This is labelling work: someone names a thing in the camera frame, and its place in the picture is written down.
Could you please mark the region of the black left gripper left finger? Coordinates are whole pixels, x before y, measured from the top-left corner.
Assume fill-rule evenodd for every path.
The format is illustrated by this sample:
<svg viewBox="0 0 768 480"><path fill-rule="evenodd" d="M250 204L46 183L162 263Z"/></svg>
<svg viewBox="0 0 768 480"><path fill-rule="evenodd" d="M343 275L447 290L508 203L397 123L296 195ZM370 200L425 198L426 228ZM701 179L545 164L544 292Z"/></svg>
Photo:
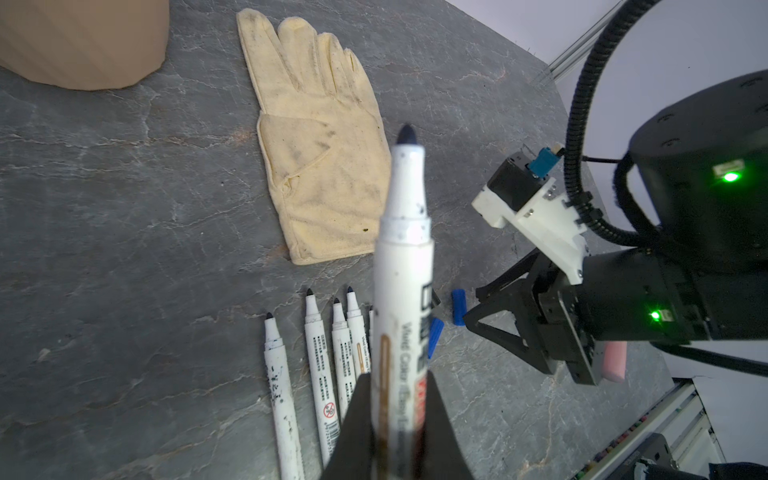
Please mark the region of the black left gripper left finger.
<svg viewBox="0 0 768 480"><path fill-rule="evenodd" d="M355 385L340 435L322 480L369 480L374 456L370 403L371 375L362 374Z"/></svg>

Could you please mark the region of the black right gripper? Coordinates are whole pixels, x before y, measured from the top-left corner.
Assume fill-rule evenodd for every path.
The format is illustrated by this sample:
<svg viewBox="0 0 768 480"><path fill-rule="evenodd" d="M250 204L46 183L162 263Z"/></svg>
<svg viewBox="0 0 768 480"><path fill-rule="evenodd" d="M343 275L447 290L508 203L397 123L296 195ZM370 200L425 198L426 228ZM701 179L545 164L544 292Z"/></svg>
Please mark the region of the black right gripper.
<svg viewBox="0 0 768 480"><path fill-rule="evenodd" d="M536 305L526 305L520 299L489 299L526 276L540 254L534 248L495 280L475 290L476 299L482 303L464 315L468 330L545 375L556 372L552 358L562 360L573 380L582 385L597 385L605 378L610 342L648 342L672 356L766 376L764 361L694 345L766 339L765 271L722 274L689 270L640 249L588 257L578 274L581 284L571 285L564 275L558 275L538 295L546 320L544 348ZM517 334L483 323L502 312L513 316Z"/></svg>

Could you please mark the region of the blue pen cap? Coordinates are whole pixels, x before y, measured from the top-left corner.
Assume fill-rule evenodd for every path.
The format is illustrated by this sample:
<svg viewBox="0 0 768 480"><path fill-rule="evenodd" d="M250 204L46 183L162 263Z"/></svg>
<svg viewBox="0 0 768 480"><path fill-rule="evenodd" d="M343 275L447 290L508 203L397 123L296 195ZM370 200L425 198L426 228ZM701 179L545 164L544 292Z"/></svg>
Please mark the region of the blue pen cap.
<svg viewBox="0 0 768 480"><path fill-rule="evenodd" d="M464 289L454 289L451 292L452 299L452 318L455 326L464 327L466 325L464 316L466 315L467 300L466 292Z"/></svg>
<svg viewBox="0 0 768 480"><path fill-rule="evenodd" d="M427 358L431 360L435 354L440 337L444 330L445 323L439 318L432 318L430 321L428 344L427 344Z"/></svg>

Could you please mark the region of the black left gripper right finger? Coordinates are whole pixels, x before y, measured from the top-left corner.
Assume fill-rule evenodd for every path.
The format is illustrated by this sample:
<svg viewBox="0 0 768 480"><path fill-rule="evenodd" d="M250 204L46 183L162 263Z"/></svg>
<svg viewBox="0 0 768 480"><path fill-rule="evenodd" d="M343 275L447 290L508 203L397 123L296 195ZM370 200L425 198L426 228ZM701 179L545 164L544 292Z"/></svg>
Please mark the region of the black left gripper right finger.
<svg viewBox="0 0 768 480"><path fill-rule="evenodd" d="M461 452L437 382L431 371L427 374L426 419L419 479L472 480Z"/></svg>

